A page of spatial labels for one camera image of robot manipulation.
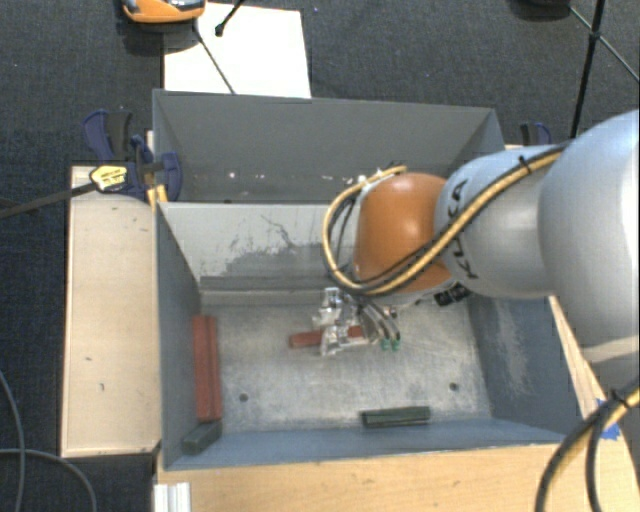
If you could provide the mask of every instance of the black wire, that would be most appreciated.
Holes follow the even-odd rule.
[[[395,339],[399,340],[400,339],[400,331],[399,331],[396,323],[391,318],[389,318],[389,316],[383,311],[383,309],[380,306],[378,306],[378,304],[376,304],[372,300],[369,300],[368,303],[382,317],[382,319],[383,319],[382,321],[386,325],[386,330],[389,333],[387,338],[391,338],[392,337],[391,336],[391,332],[393,332],[393,337]]]
[[[547,494],[549,493],[549,487],[555,474],[558,472],[560,465],[564,461],[567,454],[571,451],[571,449],[575,446],[578,440],[585,435],[589,430],[594,428],[596,422],[598,422],[603,416],[605,418],[602,420],[602,425],[606,424],[607,419],[610,415],[609,409],[614,408],[614,406],[619,405],[619,402],[615,399],[608,400],[601,404],[595,411],[593,411],[587,418],[581,421],[562,441],[558,449],[555,451],[551,459],[549,460],[547,467],[542,474],[540,479],[540,483],[538,484],[538,492],[536,493],[536,502],[535,502],[535,512],[544,512],[544,505],[547,500]]]
[[[16,493],[16,506],[15,511],[20,512],[22,508],[22,499],[24,497],[24,481],[25,481],[25,472],[27,467],[27,457],[26,457],[26,446],[24,442],[24,429],[22,428],[22,421],[20,420],[20,412],[18,411],[18,405],[16,404],[15,398],[13,398],[13,393],[11,392],[11,388],[9,387],[9,383],[4,376],[2,370],[0,370],[0,383],[2,384],[2,388],[4,389],[4,394],[9,401],[9,407],[11,407],[11,414],[13,414],[13,420],[16,424],[16,432],[18,433],[18,453],[20,454],[20,469],[18,476],[18,492]]]
[[[582,23],[585,27],[587,27],[590,32],[592,31],[591,25],[584,18],[584,16],[582,16],[582,14],[580,14],[574,7],[569,7],[569,10],[573,13],[573,15],[576,18],[578,18],[578,21],[580,21],[580,23]],[[617,61],[620,64],[622,64],[622,67],[624,67],[624,69],[626,69],[629,72],[629,74],[633,77],[633,79],[636,82],[640,83],[640,77],[638,76],[638,74],[633,70],[633,68],[629,65],[629,63],[626,60],[624,60],[622,55],[620,55],[618,50],[616,50],[613,47],[613,45],[608,41],[608,39],[606,39],[604,36],[600,36],[599,41],[607,50],[609,50],[609,52],[611,52],[611,55],[613,55],[617,59]]]
[[[20,512],[22,508],[22,499],[24,496],[24,483],[25,483],[25,468],[26,468],[26,456],[30,455],[32,457],[39,457],[41,459],[47,459],[59,464],[62,464],[65,468],[71,471],[78,479],[82,482],[82,485],[87,490],[89,494],[89,498],[91,500],[91,510],[93,512],[97,512],[98,504],[96,500],[96,494],[91,486],[91,482],[87,479],[87,477],[74,466],[71,462],[58,457],[57,455],[53,455],[51,453],[41,452],[39,450],[29,450],[25,446],[24,442],[24,429],[22,427],[22,421],[20,419],[20,412],[18,411],[18,405],[16,404],[15,399],[13,398],[13,393],[11,392],[11,388],[9,387],[9,383],[5,379],[4,373],[0,370],[0,383],[2,384],[2,388],[4,389],[7,400],[9,401],[9,406],[11,407],[11,412],[13,414],[16,430],[18,432],[18,448],[5,448],[0,449],[0,455],[19,455],[20,456],[20,476],[18,482],[18,493],[16,497],[16,507],[15,511]]]
[[[635,391],[639,384],[640,379],[635,379],[621,390],[613,390],[611,392],[611,400],[605,404],[603,413],[594,422],[591,430],[591,437],[589,438],[589,444],[587,446],[585,473],[587,480],[587,495],[589,496],[589,504],[591,505],[593,512],[602,512],[602,506],[600,505],[600,499],[598,497],[598,488],[596,486],[596,453],[598,451],[598,444],[602,438],[604,428],[614,411],[616,411],[621,404],[629,410],[627,398],[629,398],[629,395]]]
[[[578,90],[578,98],[576,99],[576,108],[573,112],[573,122],[571,123],[571,133],[569,138],[575,139],[580,126],[580,117],[582,115],[582,106],[587,93],[587,85],[589,84],[589,75],[591,74],[591,66],[593,64],[593,55],[596,51],[596,43],[600,39],[600,23],[604,14],[605,0],[597,0],[596,8],[593,14],[593,22],[589,31],[589,44],[587,46],[587,55],[584,59],[582,68],[582,78],[580,79],[580,89]]]
[[[538,484],[538,492],[536,494],[535,512],[544,512],[544,505],[549,493],[549,486],[560,467],[560,464],[566,457],[567,453],[573,448],[576,442],[587,432],[598,418],[600,414],[600,406],[592,412],[586,419],[581,421],[568,435],[564,438],[558,449],[549,460],[547,467],[542,474],[540,483]]]
[[[546,158],[548,155],[553,154],[554,152],[558,151],[559,149],[564,148],[564,144],[560,144],[557,145],[543,153],[540,153],[532,158],[529,158],[528,160],[525,160],[525,165],[528,166],[528,164],[530,163],[534,163],[537,160],[540,160],[542,158]],[[478,192],[478,194],[476,195],[476,197],[482,193],[484,193],[487,189],[489,189],[490,187],[492,187],[493,185],[495,185],[496,183],[498,183],[499,181],[501,181],[505,176],[512,174],[516,171],[518,171],[519,169],[521,169],[523,166],[522,162],[520,162],[518,165],[515,165],[514,167],[512,167],[511,169],[507,170],[505,173],[501,174],[500,176],[498,176],[497,178],[495,178],[491,183],[489,183],[484,189],[482,189],[480,192]],[[498,196],[492,198],[490,201],[488,201],[480,210],[478,210],[476,212],[476,215],[478,215],[479,213],[481,213],[493,200],[495,200]],[[400,260],[399,262],[396,262],[394,265],[392,265],[391,267],[389,267],[389,269],[385,270],[384,272],[378,274],[377,276],[373,276],[372,278],[369,278],[366,280],[366,282],[369,281],[373,281],[373,280],[379,280],[382,279],[383,277],[387,276],[385,281],[389,282],[394,280],[396,277],[400,276],[401,274],[403,274],[404,272],[406,272],[416,261],[418,261],[424,254],[426,254],[429,250],[431,250],[431,248],[437,243],[437,241],[442,237],[442,235],[444,235],[444,233],[451,227],[451,225],[457,221],[457,219],[464,213],[464,210],[459,212],[458,215],[456,215],[455,217],[453,217],[449,223],[438,233],[438,235],[436,237],[434,237],[433,239],[431,239],[429,242],[427,242],[425,245],[423,245],[422,247],[419,247],[418,249],[416,249],[415,251],[413,251],[412,253],[408,254],[407,256],[405,256],[402,260]],[[446,250],[447,247],[444,247],[431,261],[431,263],[429,263],[428,265],[426,265],[421,272],[419,272],[418,274],[416,274],[413,278],[407,280],[405,283],[398,285],[396,287],[394,287],[393,289],[389,290],[388,292],[385,292],[384,294],[379,294],[379,296],[383,296],[383,295],[389,295],[391,293],[395,293],[398,290],[401,290],[407,286],[409,286],[409,284],[411,284],[413,281],[415,281],[419,275],[423,272],[425,272],[427,269],[429,269],[438,259],[438,257],[440,257],[440,255]],[[394,274],[392,275],[388,275],[389,272],[394,268],[397,267],[399,265],[402,265],[402,262],[406,262],[404,264],[404,266],[402,268],[399,268],[398,270],[395,271]],[[369,286],[368,288],[376,288],[380,285],[381,283]]]
[[[85,185],[80,185],[79,187],[56,192],[55,194],[50,194],[39,199],[34,199],[28,203],[17,204],[4,210],[0,210],[0,219],[8,219],[9,217],[13,217],[14,215],[19,215],[21,213],[30,213],[34,210],[43,208],[44,206],[59,203],[60,201],[69,201],[70,199],[82,194],[93,192],[95,189],[96,186],[94,183],[87,183]]]
[[[18,448],[0,449],[0,455],[17,455],[20,452],[21,450]],[[86,489],[87,494],[89,494],[89,499],[91,500],[92,512],[98,512],[98,500],[96,499],[96,493],[93,489],[93,486],[91,485],[91,482],[89,482],[89,479],[86,477],[86,475],[77,466],[75,466],[68,460],[63,459],[62,457],[53,455],[52,453],[41,452],[39,450],[31,450],[31,449],[25,450],[24,453],[31,457],[36,457],[36,458],[56,462],[64,466],[66,469],[68,469],[71,473],[73,473],[78,478],[78,480],[80,480],[80,482]]]
[[[216,61],[215,57],[213,56],[213,54],[209,50],[209,47],[207,46],[207,43],[204,42],[204,39],[202,38],[202,34],[200,34],[200,29],[198,29],[197,22],[193,24],[193,33],[198,38],[198,42],[202,45],[202,47],[204,48],[204,51],[207,52],[207,55],[209,56],[209,59],[211,60],[211,62],[215,66],[216,70],[218,71],[218,74],[220,75],[220,78],[222,78],[222,81],[227,86],[227,89],[229,89],[229,92],[231,94],[233,94],[233,95],[236,95],[237,94],[236,91],[234,91],[233,87],[231,87],[231,84],[229,83],[229,80],[227,80],[226,75],[222,72],[222,69],[220,69],[220,66],[218,66],[218,62]]]
[[[345,214],[344,218],[342,219],[342,226],[340,227],[340,234],[338,235],[338,243],[336,245],[336,262],[340,261],[340,249],[342,249],[342,239],[344,238],[344,232],[347,228],[347,223],[349,222],[349,218],[351,217],[351,214],[353,213],[353,208],[356,205],[356,200],[351,199],[349,201],[349,209],[347,210],[347,213]]]
[[[240,6],[245,2],[245,0],[237,0],[235,5],[233,6],[233,9],[231,9],[231,12],[229,14],[227,14],[227,16],[225,17],[224,20],[222,20],[222,23],[220,23],[218,26],[216,26],[215,28],[215,34],[217,37],[222,37],[222,35],[224,34],[224,28],[227,26],[227,23],[229,22],[229,20],[231,18],[233,18],[233,15],[236,13],[236,11],[238,9],[240,9]]]
[[[354,197],[348,197],[344,200],[343,203],[341,203],[338,208],[336,208],[336,211],[334,212],[332,218],[329,220],[329,226],[328,226],[328,233],[327,233],[327,238],[328,238],[328,242],[329,245],[331,245],[331,238],[332,238],[332,234],[333,234],[333,229],[335,227],[335,224],[337,222],[337,220],[340,218],[340,215],[342,214],[342,211],[344,210],[345,207],[347,207],[347,205],[349,204],[349,202],[354,201],[355,203],[355,198]],[[419,257],[424,254],[424,252],[426,252],[427,249],[425,249],[425,246],[421,246],[418,247],[416,250],[410,252],[409,254],[407,254],[406,256],[404,256],[403,258],[401,258],[400,260],[396,261],[395,263],[393,263],[391,266],[387,267],[385,270],[383,270],[382,272],[380,272],[379,274],[376,274],[374,276],[368,277],[366,279],[359,279],[357,276],[351,276],[352,280],[359,283],[359,284],[368,284],[368,283],[372,283],[374,281],[379,281],[380,279],[384,278],[385,276],[387,276],[389,274],[389,272],[395,270],[396,268],[398,268],[400,265],[403,265],[404,263],[408,262],[409,260],[415,261],[417,259],[419,259]],[[326,261],[326,258],[323,258],[323,262],[325,263],[325,267],[327,269],[327,271],[329,272],[329,275],[331,278],[333,278],[334,276],[334,272],[329,268],[329,265]],[[403,271],[408,268],[409,266],[411,266],[410,264],[406,265],[403,269]],[[345,286],[344,284],[340,283],[339,281],[337,281],[336,279],[334,279],[334,281],[336,281],[336,284],[340,287],[343,288],[345,291],[348,291],[351,295],[354,296],[363,296],[364,292],[358,292],[356,290],[353,290],[347,286]]]
[[[364,306],[364,309],[374,309],[372,308],[372,303],[371,301],[367,301],[366,305]],[[387,339],[391,339],[391,331],[389,330],[389,326],[384,322],[384,315],[381,315],[379,318],[375,319],[373,318],[374,316],[376,316],[376,313],[379,315],[380,313],[378,313],[377,310],[374,309],[374,314],[369,314],[369,318],[371,318],[371,320],[373,320],[375,322],[375,324],[382,329],[382,332],[384,333],[384,337]]]

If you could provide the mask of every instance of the gray bin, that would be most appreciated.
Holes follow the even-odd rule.
[[[425,301],[400,312],[398,352],[323,359],[287,344],[311,330],[328,284],[328,201],[392,161],[446,177],[502,149],[491,109],[155,91],[153,128],[156,153],[177,151],[185,172],[180,201],[156,218],[166,469],[557,442],[579,419],[543,300]],[[199,313],[218,319],[224,418],[222,437],[193,456],[181,441],[197,425]],[[429,406],[431,423],[359,423],[362,410],[409,405]]]

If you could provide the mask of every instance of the white plastic piece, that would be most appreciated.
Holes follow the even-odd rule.
[[[153,486],[154,512],[191,512],[191,484]]]

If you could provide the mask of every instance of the red block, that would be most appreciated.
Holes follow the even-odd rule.
[[[194,316],[192,325],[196,415],[200,422],[211,422],[222,418],[216,319]]]
[[[361,338],[364,336],[362,327],[354,325],[349,327],[349,337]],[[299,332],[289,336],[289,346],[291,348],[313,347],[322,343],[322,331]]]

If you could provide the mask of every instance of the blue clamp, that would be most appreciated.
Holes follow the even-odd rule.
[[[520,125],[523,146],[543,146],[551,144],[551,131],[542,123],[522,123]]]
[[[131,114],[126,111],[111,113],[101,109],[89,114],[82,122],[87,146],[101,165],[118,163],[126,167],[128,185],[118,194],[145,201],[151,186],[144,182],[144,176],[153,173],[156,183],[166,186],[169,201],[177,201],[183,181],[178,155],[174,151],[163,153],[160,162],[154,163],[153,152],[140,135],[129,139],[130,120]]]

